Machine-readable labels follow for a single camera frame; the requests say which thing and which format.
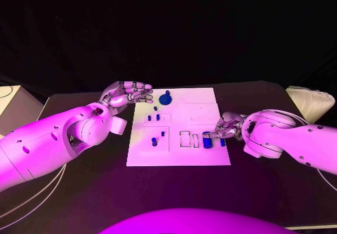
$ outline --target blue cylinder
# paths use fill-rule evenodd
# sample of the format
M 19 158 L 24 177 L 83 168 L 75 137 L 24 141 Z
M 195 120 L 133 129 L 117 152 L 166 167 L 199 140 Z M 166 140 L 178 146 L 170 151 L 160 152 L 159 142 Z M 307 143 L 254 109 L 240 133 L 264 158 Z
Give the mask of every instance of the blue cylinder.
M 156 137 L 152 140 L 153 140 L 153 146 L 157 146 L 157 139 L 156 139 Z
M 160 96 L 160 104 L 162 105 L 169 105 L 172 102 L 172 97 L 170 97 L 170 91 L 166 91 L 166 94 Z
M 222 146 L 227 146 L 224 138 L 221 138 L 221 144 L 222 144 Z
M 204 142 L 204 147 L 205 149 L 211 149 L 214 147 L 214 144 L 212 144 L 212 138 L 202 138 L 202 142 Z

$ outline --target dark table surface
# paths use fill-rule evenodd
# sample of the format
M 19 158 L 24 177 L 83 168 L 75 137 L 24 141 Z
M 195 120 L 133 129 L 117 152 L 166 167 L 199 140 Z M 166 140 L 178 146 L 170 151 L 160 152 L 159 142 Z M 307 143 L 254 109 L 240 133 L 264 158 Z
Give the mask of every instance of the dark table surface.
M 221 113 L 251 114 L 280 109 L 300 111 L 276 83 L 212 84 Z M 60 94 L 49 98 L 41 118 L 96 102 L 101 93 Z M 119 115 L 129 120 L 123 136 L 110 134 L 67 165 L 61 184 L 39 209 L 5 233 L 93 234 L 124 219 L 166 208 L 208 208 L 257 217 L 284 227 L 337 224 L 337 193 L 317 170 L 284 153 L 255 158 L 244 142 L 230 139 L 231 166 L 127 167 L 134 117 L 130 105 Z M 21 204 L 49 183 L 57 171 L 0 194 L 0 213 Z M 325 174 L 337 185 L 337 176 Z M 16 220 L 44 200 L 51 189 L 18 212 Z

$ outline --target robotic arm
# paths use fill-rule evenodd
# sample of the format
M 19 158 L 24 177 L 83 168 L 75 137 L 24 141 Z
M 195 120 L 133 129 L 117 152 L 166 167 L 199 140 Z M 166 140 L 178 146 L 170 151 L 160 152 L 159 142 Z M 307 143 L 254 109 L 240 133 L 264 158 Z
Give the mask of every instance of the robotic arm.
M 304 126 L 296 127 L 294 119 Z M 225 112 L 215 132 L 204 137 L 237 137 L 255 157 L 280 158 L 286 150 L 300 163 L 337 175 L 337 129 L 309 124 L 289 112 L 264 110 L 250 116 Z
M 12 131 L 0 140 L 0 191 L 57 170 L 110 132 L 121 135 L 127 121 L 116 115 L 130 103 L 153 103 L 152 93 L 152 85 L 119 81 L 98 102 Z

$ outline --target black curtain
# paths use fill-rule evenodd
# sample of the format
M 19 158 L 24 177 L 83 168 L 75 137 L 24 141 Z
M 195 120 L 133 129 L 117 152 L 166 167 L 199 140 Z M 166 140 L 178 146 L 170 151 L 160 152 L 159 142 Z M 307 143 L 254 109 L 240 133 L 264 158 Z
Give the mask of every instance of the black curtain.
M 117 80 L 287 88 L 337 44 L 336 19 L 335 2 L 9 2 L 0 72 L 47 96 Z

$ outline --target blue object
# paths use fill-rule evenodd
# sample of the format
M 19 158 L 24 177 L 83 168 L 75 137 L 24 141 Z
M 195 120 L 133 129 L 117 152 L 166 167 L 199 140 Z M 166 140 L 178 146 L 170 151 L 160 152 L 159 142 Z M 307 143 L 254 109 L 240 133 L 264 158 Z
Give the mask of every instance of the blue object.
M 204 147 L 205 149 L 211 149 L 214 147 L 214 144 L 212 144 L 212 138 L 202 138 L 202 142 L 204 142 Z
M 156 137 L 155 137 L 152 140 L 153 140 L 153 146 L 157 146 L 157 140 L 156 140 Z
M 222 146 L 227 146 L 224 138 L 221 138 L 221 144 L 222 144 Z
M 170 102 L 172 102 L 172 97 L 170 97 L 170 91 L 168 90 L 166 94 L 160 96 L 160 104 L 166 106 L 170 104 Z

